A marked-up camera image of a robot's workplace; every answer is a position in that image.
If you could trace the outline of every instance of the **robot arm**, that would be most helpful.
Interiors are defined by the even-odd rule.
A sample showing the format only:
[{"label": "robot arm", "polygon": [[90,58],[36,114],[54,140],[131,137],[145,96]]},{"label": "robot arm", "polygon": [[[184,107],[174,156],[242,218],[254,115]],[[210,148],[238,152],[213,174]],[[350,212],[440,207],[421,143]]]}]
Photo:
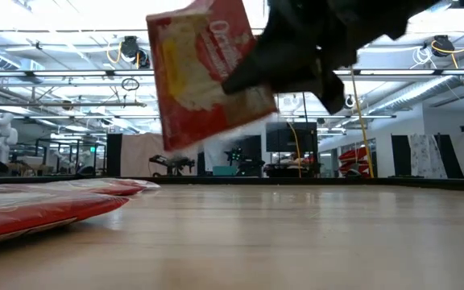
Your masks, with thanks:
[{"label": "robot arm", "polygon": [[268,0],[263,34],[222,88],[230,94],[268,83],[276,93],[312,92],[334,114],[344,99],[333,70],[355,64],[357,50],[381,35],[398,39],[411,16],[438,2]]}]

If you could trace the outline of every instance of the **white wall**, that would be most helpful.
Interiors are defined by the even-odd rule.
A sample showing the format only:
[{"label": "white wall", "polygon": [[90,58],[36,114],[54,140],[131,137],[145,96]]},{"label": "white wall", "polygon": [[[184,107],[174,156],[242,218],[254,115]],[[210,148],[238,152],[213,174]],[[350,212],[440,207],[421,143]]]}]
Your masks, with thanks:
[{"label": "white wall", "polygon": [[464,110],[424,108],[424,122],[427,135],[461,133],[461,126],[464,126]]},{"label": "white wall", "polygon": [[[374,120],[367,130],[367,139],[375,138],[376,141],[378,177],[395,175],[392,135],[424,134],[425,132],[421,104],[413,106],[410,111],[397,112],[395,115],[396,118]],[[362,140],[361,130],[348,130],[344,136],[335,136],[320,141],[318,151],[328,151]]]}]

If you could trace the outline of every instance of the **metal beam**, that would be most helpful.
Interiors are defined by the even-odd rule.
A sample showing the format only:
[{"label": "metal beam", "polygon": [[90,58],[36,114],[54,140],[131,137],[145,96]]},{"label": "metal beam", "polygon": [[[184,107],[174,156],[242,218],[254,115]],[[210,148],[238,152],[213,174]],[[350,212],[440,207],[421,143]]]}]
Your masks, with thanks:
[{"label": "metal beam", "polygon": [[[349,77],[350,70],[334,71],[339,77]],[[146,77],[153,76],[153,69],[131,70],[55,70],[55,71],[0,71],[0,77]],[[464,69],[355,69],[356,78],[394,77],[395,81],[404,77],[428,80],[439,76],[464,76]]]},{"label": "metal beam", "polygon": [[21,104],[6,104],[0,103],[0,106],[7,107],[86,107],[86,106],[146,106],[146,104],[140,102],[131,102],[131,103],[117,103],[117,102],[99,102],[99,103],[21,103]]}]

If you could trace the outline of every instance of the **ceiling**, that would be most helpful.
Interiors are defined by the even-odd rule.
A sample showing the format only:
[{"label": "ceiling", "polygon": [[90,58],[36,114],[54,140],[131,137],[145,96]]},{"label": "ceiling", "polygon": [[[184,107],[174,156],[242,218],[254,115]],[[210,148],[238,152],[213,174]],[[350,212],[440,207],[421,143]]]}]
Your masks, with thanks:
[{"label": "ceiling", "polygon": [[[101,1],[101,0],[0,0],[0,51],[7,53],[17,60],[33,60],[46,70],[84,70],[84,69],[133,69],[135,66],[120,60],[113,64],[107,58],[107,48],[110,47],[110,56],[117,58],[115,48],[126,35],[139,37],[142,48],[149,50],[147,38],[146,15],[175,10],[188,5],[192,0],[164,0],[164,1]],[[26,4],[31,11],[23,9],[20,5]],[[266,0],[243,1],[248,19],[255,34],[265,27],[267,22]],[[448,35],[456,49],[464,48],[464,9],[447,9],[425,11],[409,20],[408,31],[397,41],[382,36],[365,48],[358,51],[358,63],[354,68],[429,68],[433,62],[442,68],[452,65],[450,58],[432,56],[426,64],[417,63],[417,51],[424,43],[430,44],[435,35]],[[156,90],[153,77],[141,77],[142,84],[133,93],[127,93],[118,85],[115,88],[104,85],[101,78],[86,78],[86,83],[92,86],[39,86],[35,88],[36,95],[42,95],[42,101],[59,102],[72,100],[74,102],[116,102],[127,94],[137,102],[146,106],[135,107],[105,107],[99,106],[89,110],[103,110],[105,114],[119,115],[158,115],[156,104]],[[51,83],[66,84],[69,79],[46,78]],[[19,81],[12,80],[16,86],[9,90],[31,97],[31,87],[18,87]],[[344,81],[345,94],[354,94],[351,81]],[[376,94],[378,98],[372,101],[366,98],[365,102],[378,102],[385,97],[384,89],[391,84],[401,87],[411,81],[356,81],[359,95]],[[305,96],[306,107],[302,102]],[[281,112],[303,114],[328,114],[319,100],[311,93],[296,93],[281,95],[279,99]],[[86,114],[85,111],[66,111],[62,114]],[[160,122],[155,119],[122,120],[137,131],[160,131]]]}]

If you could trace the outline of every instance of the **red object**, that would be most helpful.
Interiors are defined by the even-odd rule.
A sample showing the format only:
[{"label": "red object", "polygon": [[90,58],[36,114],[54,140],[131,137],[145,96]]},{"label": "red object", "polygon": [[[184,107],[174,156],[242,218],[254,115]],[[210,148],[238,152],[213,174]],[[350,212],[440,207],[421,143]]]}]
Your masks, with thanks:
[{"label": "red object", "polygon": [[0,241],[108,213],[128,201],[94,193],[20,189],[0,193]]},{"label": "red object", "polygon": [[345,161],[357,161],[357,160],[362,160],[364,157],[367,156],[367,149],[365,147],[359,148],[356,150],[349,150],[343,154],[341,154],[338,158],[339,161],[345,162]]},{"label": "red object", "polygon": [[360,160],[358,162],[347,161],[347,162],[343,163],[342,166],[339,168],[339,172],[341,172],[342,174],[346,174],[352,168],[352,165],[354,165],[356,163],[358,164],[358,171],[361,172],[361,173],[364,173],[369,168],[368,167],[368,162],[365,161],[365,160]]},{"label": "red object", "polygon": [[148,15],[147,25],[165,151],[276,112],[267,87],[222,92],[222,81],[255,45],[242,0],[195,0]]}]

